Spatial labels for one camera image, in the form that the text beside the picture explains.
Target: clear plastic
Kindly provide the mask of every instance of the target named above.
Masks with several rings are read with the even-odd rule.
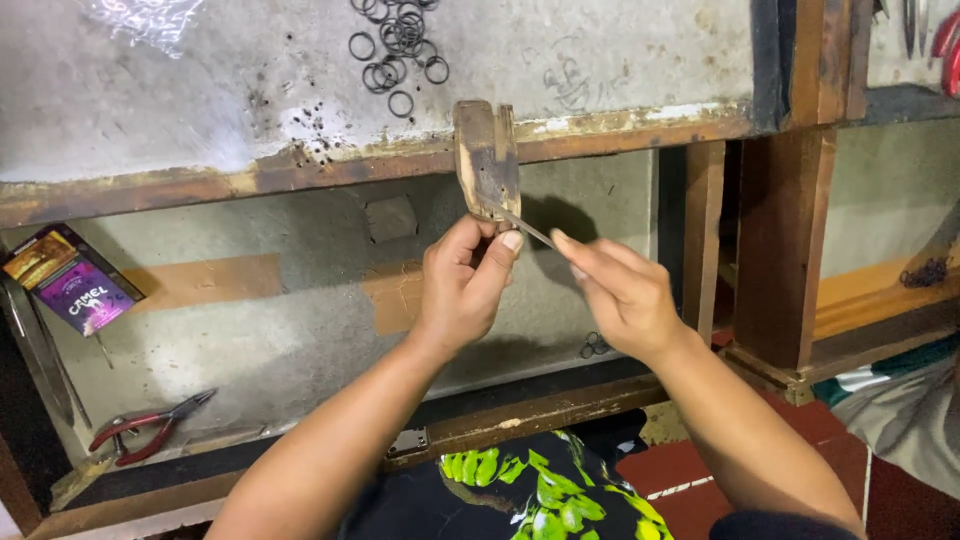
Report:
[[[84,13],[113,31],[160,49],[171,58],[183,55],[179,42],[204,0],[78,0]]]

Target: pile of rubber rings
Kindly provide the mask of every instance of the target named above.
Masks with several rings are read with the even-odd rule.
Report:
[[[442,85],[450,78],[450,66],[440,56],[437,45],[425,37],[423,13],[435,10],[439,3],[440,0],[350,0],[357,12],[379,25],[380,47],[386,51],[383,59],[364,66],[363,85],[374,94],[390,92],[387,108],[397,118],[407,118],[414,111],[413,96],[394,89],[407,78],[405,59],[419,66],[426,80],[434,85]],[[357,32],[350,36],[348,49],[357,60],[370,61],[376,56],[377,43],[369,33]]]

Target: green print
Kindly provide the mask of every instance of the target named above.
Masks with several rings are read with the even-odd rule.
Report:
[[[583,443],[565,431],[554,431],[554,434],[569,445],[573,462],[582,477],[584,487],[564,475],[551,471],[549,460],[533,450],[528,451],[526,461],[520,457],[506,455],[500,462],[500,451],[497,448],[491,448],[484,452],[470,451],[443,455],[438,464],[447,479],[481,488],[495,481],[513,484],[528,467],[537,472],[537,492],[531,494],[527,507],[523,510],[523,517],[517,524],[516,534],[511,540],[565,540],[567,538],[600,540],[600,535],[589,525],[589,522],[602,521],[607,512],[587,494],[586,488],[596,487],[596,481],[584,470]],[[603,485],[604,491],[621,495],[640,513],[641,517],[636,522],[636,540],[673,540],[663,518],[653,506],[632,489],[617,485],[610,480],[605,467],[602,470],[602,476],[606,481]],[[461,489],[451,488],[451,491],[467,503],[497,507],[481,501],[482,495],[471,494],[465,498]]]

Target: brown tape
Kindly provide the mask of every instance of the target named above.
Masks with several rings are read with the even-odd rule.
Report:
[[[423,266],[415,260],[377,264],[361,282],[373,302],[373,328],[388,335],[413,328],[423,296]]]
[[[120,272],[147,298],[131,312],[277,296],[280,254],[245,255],[131,268]]]

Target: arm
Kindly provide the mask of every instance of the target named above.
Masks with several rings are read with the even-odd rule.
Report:
[[[829,465],[677,316],[667,271],[609,240],[553,232],[604,337],[657,374],[705,463],[739,509],[825,519],[864,536]]]
[[[409,335],[280,438],[237,482],[208,540],[305,540],[339,524],[433,379],[491,328],[523,236],[461,219],[423,257],[423,299]]]

